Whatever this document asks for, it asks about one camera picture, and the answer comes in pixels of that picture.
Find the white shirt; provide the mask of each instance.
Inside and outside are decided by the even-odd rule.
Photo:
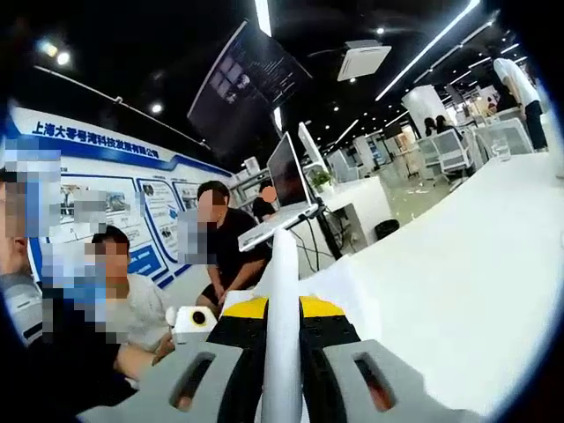
[[[117,333],[120,341],[153,352],[170,329],[165,319],[168,295],[146,276],[131,273],[127,279],[127,299],[108,300],[107,330]]]
[[[516,65],[515,62],[508,59],[495,59],[493,61],[493,69],[501,82],[506,77],[511,77],[515,83],[517,94],[525,107],[529,106],[533,101],[540,101],[537,90],[532,86],[524,72]]]

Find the yellow stripe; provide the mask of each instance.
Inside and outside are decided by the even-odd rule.
[[[345,315],[342,308],[316,297],[300,297],[301,310],[304,317],[326,317],[330,315]]]
[[[249,301],[240,302],[225,310],[223,315],[230,317],[247,317],[251,319],[264,318],[264,308],[268,298],[256,297]]]

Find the trash bin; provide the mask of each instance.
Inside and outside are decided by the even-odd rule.
[[[395,219],[384,220],[382,223],[376,225],[376,239],[383,240],[390,234],[393,234],[399,229],[399,222]]]

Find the gray plastic part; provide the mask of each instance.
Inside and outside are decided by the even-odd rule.
[[[137,394],[114,407],[92,408],[79,418],[91,423],[217,422],[227,383],[242,349],[201,339],[202,334],[194,334],[193,342],[176,346],[174,352],[147,370]],[[190,374],[205,359],[212,363],[197,387],[189,411],[181,412],[171,405],[172,398],[178,396]]]
[[[374,340],[323,348],[341,390],[348,423],[471,423],[476,412],[451,410],[425,392],[423,376]],[[355,361],[363,360],[393,398],[394,406],[380,412]]]

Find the potted plant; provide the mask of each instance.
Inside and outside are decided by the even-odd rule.
[[[319,193],[333,191],[333,186],[331,185],[331,175],[324,170],[315,170],[311,178],[311,183]]]

